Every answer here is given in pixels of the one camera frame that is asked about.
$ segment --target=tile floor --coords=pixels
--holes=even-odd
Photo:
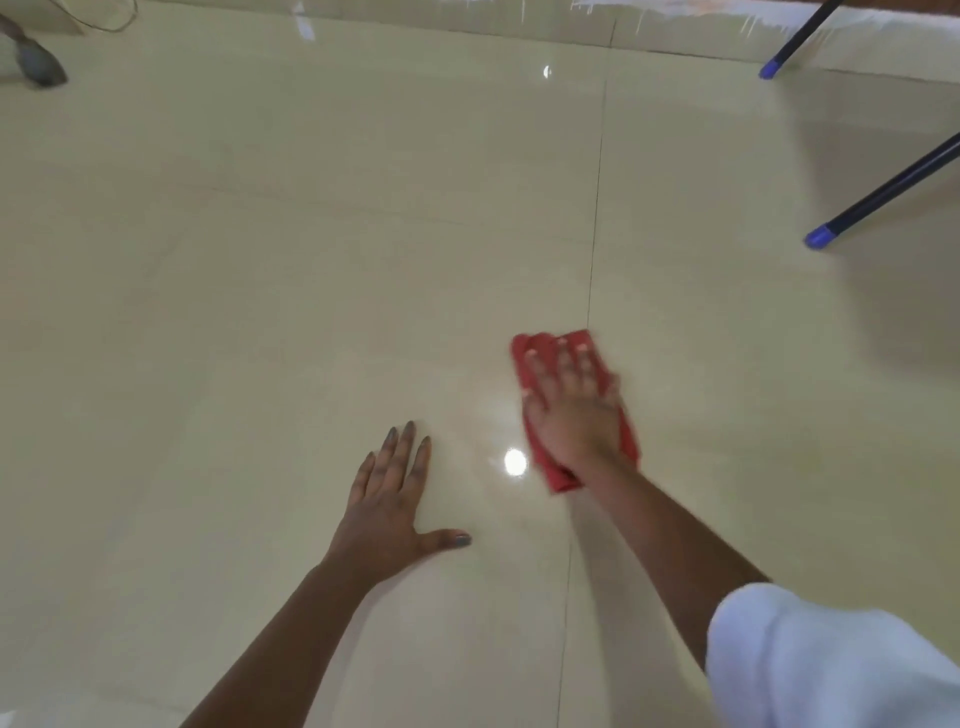
[[[510,337],[586,325],[668,492],[960,658],[960,166],[800,243],[960,86],[149,2],[48,42],[69,86],[0,85],[0,724],[178,725],[413,417],[475,544],[310,724],[711,725],[593,504],[503,471]]]

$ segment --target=blue rubber foot cap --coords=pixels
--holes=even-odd
[[[770,79],[777,75],[780,66],[781,63],[777,63],[776,61],[767,61],[760,69],[760,78],[764,81],[770,81]]]
[[[804,238],[804,243],[806,243],[807,248],[820,251],[833,242],[833,238],[835,237],[836,235],[830,231],[830,228],[828,228],[826,225],[821,225]]]

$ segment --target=hand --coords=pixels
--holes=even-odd
[[[398,440],[396,427],[392,427],[380,452],[367,455],[350,487],[347,512],[324,559],[344,564],[368,589],[420,559],[469,546],[472,541],[465,531],[414,530],[431,449],[430,438],[424,438],[408,475],[407,463],[416,433],[413,422],[409,422]]]
[[[564,339],[559,346],[556,376],[547,371],[536,352],[526,353],[542,399],[525,390],[523,409],[547,451],[558,463],[577,473],[597,457],[619,457],[619,379],[612,376],[610,386],[601,396],[589,349],[579,347],[574,364]]]

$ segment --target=white sleeve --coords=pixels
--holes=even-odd
[[[729,728],[960,726],[960,668],[885,612],[750,584],[710,622],[707,678]]]

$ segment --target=wire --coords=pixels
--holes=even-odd
[[[125,30],[130,28],[136,18],[140,15],[140,4],[139,0],[133,0],[133,9],[131,10],[130,17],[127,18],[121,25],[116,28],[102,28],[99,25],[93,25],[93,23],[87,23],[85,20],[81,20],[79,17],[70,12],[67,8],[61,5],[57,0],[47,0],[48,3],[55,6],[62,12],[64,15],[69,17],[76,23],[80,23],[85,28],[90,28],[94,31],[100,31],[102,33],[123,33]]]

